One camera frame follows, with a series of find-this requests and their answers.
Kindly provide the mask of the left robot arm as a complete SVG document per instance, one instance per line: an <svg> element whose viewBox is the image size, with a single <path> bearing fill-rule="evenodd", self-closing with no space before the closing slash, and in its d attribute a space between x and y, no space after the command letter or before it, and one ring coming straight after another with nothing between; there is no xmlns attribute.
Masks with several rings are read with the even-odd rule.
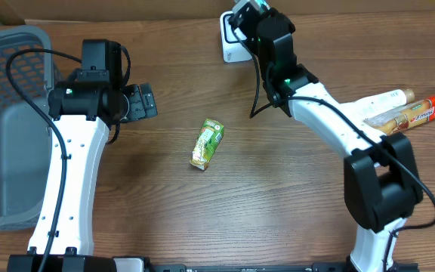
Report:
<svg viewBox="0 0 435 272"><path fill-rule="evenodd" d="M54 146L42 209L25 255L11 255L9 271L151 271L145 257L94 255L92 212L100 159L116 141L111 129L157 116L150 84L129 84L127 49L107 39L82 43L80 68L48 95L48 112L14 90L52 130Z"/></svg>

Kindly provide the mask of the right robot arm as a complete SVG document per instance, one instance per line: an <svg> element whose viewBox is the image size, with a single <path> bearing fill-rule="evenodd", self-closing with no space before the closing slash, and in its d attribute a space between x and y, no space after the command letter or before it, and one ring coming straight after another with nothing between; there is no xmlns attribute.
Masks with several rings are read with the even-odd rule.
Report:
<svg viewBox="0 0 435 272"><path fill-rule="evenodd" d="M297 62L294 24L265 1L237 1L229 23L260 67L272 107L304 123L344 160L344 201L358 224L345 271L417 271L392 259L399 231L423 200L412 145L347 113Z"/></svg>

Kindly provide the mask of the green tea carton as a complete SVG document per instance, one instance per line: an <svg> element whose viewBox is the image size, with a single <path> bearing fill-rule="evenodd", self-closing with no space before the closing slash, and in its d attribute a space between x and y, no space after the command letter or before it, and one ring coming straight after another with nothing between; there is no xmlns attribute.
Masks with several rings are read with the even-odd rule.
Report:
<svg viewBox="0 0 435 272"><path fill-rule="evenodd" d="M190 164L206 170L223 136L224 125L216 120L206 119L196 139Z"/></svg>

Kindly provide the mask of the orange spaghetti packet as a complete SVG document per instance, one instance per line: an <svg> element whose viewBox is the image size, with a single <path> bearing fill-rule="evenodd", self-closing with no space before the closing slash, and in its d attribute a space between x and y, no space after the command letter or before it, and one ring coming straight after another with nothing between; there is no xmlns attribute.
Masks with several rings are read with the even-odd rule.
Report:
<svg viewBox="0 0 435 272"><path fill-rule="evenodd" d="M386 135L405 131L435 119L435 95L367 118L364 123Z"/></svg>

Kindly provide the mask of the teal snack packet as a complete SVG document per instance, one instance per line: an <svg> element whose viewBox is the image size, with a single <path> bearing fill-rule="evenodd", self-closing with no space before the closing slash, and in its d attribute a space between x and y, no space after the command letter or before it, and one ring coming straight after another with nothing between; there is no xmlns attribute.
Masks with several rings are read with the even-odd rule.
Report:
<svg viewBox="0 0 435 272"><path fill-rule="evenodd" d="M267 4L267 2L265 0L255 0L255 2L258 4L258 6L260 8L263 8L263 9L266 9L266 10L270 9L270 6Z"/></svg>

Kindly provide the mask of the white tube gold cap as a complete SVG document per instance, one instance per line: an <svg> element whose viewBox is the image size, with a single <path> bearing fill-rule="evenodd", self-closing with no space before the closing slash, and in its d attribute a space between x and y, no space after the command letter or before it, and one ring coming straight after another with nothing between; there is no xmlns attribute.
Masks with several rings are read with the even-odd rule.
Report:
<svg viewBox="0 0 435 272"><path fill-rule="evenodd" d="M368 97L360 98L354 102L347 102L341 106L352 116L364 120L377 116L388 110L404 106L415 100L412 89L396 89Z"/></svg>

